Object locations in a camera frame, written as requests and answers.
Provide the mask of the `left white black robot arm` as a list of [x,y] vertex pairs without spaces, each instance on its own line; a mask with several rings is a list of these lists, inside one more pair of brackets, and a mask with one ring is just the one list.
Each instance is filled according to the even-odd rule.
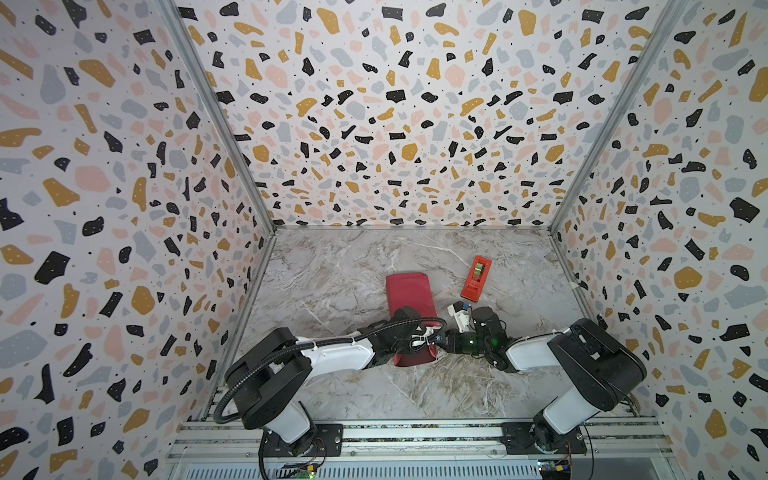
[[247,430],[264,429],[288,445],[305,447],[316,427],[295,396],[308,380],[378,367],[397,355],[428,353],[446,327],[441,318],[403,307],[390,319],[346,336],[307,339],[277,328],[228,368],[227,390],[213,421],[239,421]]

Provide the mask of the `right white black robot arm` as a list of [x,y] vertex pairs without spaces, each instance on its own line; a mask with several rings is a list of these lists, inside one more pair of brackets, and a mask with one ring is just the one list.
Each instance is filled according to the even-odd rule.
[[558,367],[571,386],[534,417],[530,436],[554,442],[599,412],[629,398],[646,378],[642,361],[601,326],[579,319],[565,329],[513,338],[489,307],[449,307],[455,329],[440,333],[436,345],[451,354],[480,358],[505,373]]

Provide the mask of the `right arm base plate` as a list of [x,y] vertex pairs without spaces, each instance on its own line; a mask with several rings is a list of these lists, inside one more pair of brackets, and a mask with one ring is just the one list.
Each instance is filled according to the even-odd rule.
[[588,452],[579,428],[561,435],[545,423],[515,421],[502,423],[501,431],[500,441],[508,455],[566,455]]

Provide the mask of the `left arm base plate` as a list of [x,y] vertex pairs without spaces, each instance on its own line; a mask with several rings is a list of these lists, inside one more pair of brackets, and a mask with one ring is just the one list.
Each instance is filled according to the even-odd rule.
[[341,423],[314,424],[294,442],[286,442],[277,433],[267,430],[261,452],[266,458],[339,457],[343,438],[344,425]]

